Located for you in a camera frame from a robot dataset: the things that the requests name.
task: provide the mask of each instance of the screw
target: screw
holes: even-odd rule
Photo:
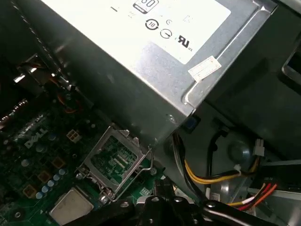
[[[151,200],[152,200],[153,202],[158,202],[158,201],[159,201],[159,198],[158,198],[158,197],[153,197]]]
[[[215,203],[214,202],[210,202],[210,203],[207,204],[207,207],[213,208],[213,207],[215,207]]]
[[[19,218],[21,216],[20,212],[15,213],[15,218]]]
[[[182,202],[183,201],[183,198],[182,197],[175,197],[174,200],[176,202]]]
[[[172,123],[177,123],[177,121],[174,119],[174,117],[171,114],[167,114],[168,120],[170,120]]]
[[[128,207],[129,204],[128,204],[128,202],[123,202],[120,206],[121,206],[122,208],[125,208],[125,207]]]
[[[75,178],[76,178],[77,180],[82,180],[82,179],[84,178],[84,175],[82,175],[81,173],[78,173],[78,174],[75,176]]]
[[[100,198],[100,202],[102,203],[102,204],[106,204],[107,202],[108,202],[108,198],[104,195],[104,196],[102,196],[101,198]]]
[[[150,174],[151,174],[152,176],[154,176],[154,175],[157,174],[157,169],[156,169],[156,168],[151,168],[150,171],[151,171]]]

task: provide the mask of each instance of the ul logo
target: ul logo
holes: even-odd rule
[[[179,36],[178,42],[181,43],[185,48],[188,48],[189,46],[189,41],[181,35]]]

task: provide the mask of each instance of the power supply label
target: power supply label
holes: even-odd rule
[[[135,21],[137,32],[188,63],[231,14],[215,0],[120,0],[112,7]]]
[[[133,55],[140,54],[138,46],[152,42],[182,64],[231,14],[215,0],[42,1],[95,43],[105,40],[103,49],[126,52],[131,46]]]

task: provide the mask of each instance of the yellow wire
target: yellow wire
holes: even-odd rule
[[[265,187],[265,183],[263,183],[261,189],[257,192],[257,194],[254,196],[254,198],[259,195],[259,193],[263,190],[264,187]],[[241,201],[241,202],[228,203],[227,205],[229,205],[229,206],[239,206],[239,205],[243,205],[243,202]]]
[[[250,169],[251,173],[255,172],[255,170],[257,168],[257,165],[258,165],[258,162],[259,162],[259,157],[255,160],[254,165],[251,167],[251,169]],[[199,184],[203,184],[203,185],[218,183],[218,182],[221,182],[221,181],[224,181],[224,180],[229,180],[229,179],[233,179],[233,178],[237,178],[237,177],[241,176],[239,174],[235,174],[235,175],[231,175],[231,176],[224,176],[224,177],[221,177],[221,178],[218,178],[218,179],[201,179],[201,178],[198,178],[196,175],[194,175],[194,173],[192,172],[192,170],[189,167],[186,160],[185,160],[185,168],[188,172],[188,175],[190,176],[190,178],[193,181],[195,181],[196,183],[199,183]]]
[[[228,203],[229,206],[239,206],[242,205],[243,202],[234,202],[234,203]]]
[[[213,183],[221,182],[224,180],[229,180],[229,179],[236,178],[239,176],[239,174],[236,174],[236,175],[231,175],[231,176],[224,176],[224,177],[221,177],[218,179],[205,180],[205,179],[201,179],[201,178],[198,178],[197,176],[195,176],[186,161],[185,161],[185,167],[186,167],[186,170],[187,170],[190,178],[193,181],[195,181],[199,184],[204,184],[204,185],[213,184]]]

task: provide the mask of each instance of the circuit board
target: circuit board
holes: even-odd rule
[[[75,177],[83,162],[108,125],[90,109],[66,113],[59,103],[49,102],[33,118],[20,120],[11,136],[3,140],[0,159],[0,226],[57,226],[50,211],[71,188],[80,193],[93,210],[102,207],[99,189],[87,179]],[[136,156],[110,138],[105,152],[94,165],[112,182],[135,161]],[[149,167],[145,159],[141,167]],[[152,193],[154,180],[163,172],[143,172],[123,198]]]
[[[111,182],[120,184],[123,173],[136,161],[137,156],[110,136],[99,154],[92,157],[92,164]]]

